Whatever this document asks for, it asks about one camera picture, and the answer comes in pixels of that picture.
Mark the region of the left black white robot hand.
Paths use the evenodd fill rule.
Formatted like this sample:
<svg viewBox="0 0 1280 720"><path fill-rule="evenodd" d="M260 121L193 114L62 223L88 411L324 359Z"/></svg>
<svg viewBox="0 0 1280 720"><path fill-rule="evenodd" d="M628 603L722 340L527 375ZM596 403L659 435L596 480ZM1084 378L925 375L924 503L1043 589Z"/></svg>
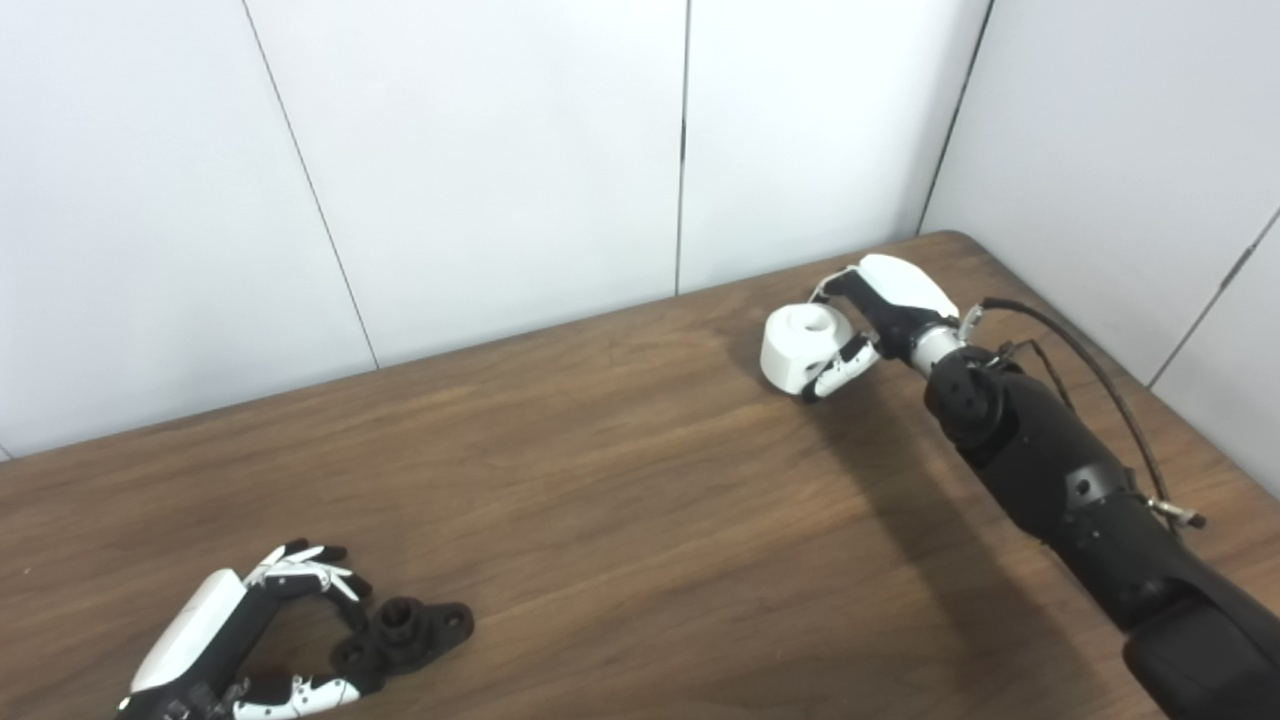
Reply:
<svg viewBox="0 0 1280 720"><path fill-rule="evenodd" d="M119 719L297 719L352 705L380 692L378 674L242 676L248 659L285 603L330 601L356 633L369 625L362 602L371 585L340 561L340 546L294 539L275 547L246 577L210 574L137 669Z"/></svg>

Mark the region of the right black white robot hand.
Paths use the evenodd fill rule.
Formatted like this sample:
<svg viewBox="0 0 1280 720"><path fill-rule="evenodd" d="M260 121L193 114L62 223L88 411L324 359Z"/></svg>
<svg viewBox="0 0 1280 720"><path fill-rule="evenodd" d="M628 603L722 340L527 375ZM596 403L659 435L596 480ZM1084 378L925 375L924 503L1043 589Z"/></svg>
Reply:
<svg viewBox="0 0 1280 720"><path fill-rule="evenodd" d="M868 332L855 331L801 389L800 398L815 404L829 397L883 360L896 360L929 379L936 365L959 351L960 313L956 304L919 266L883 254L820 281L810 305L846 299L867 320Z"/></svg>

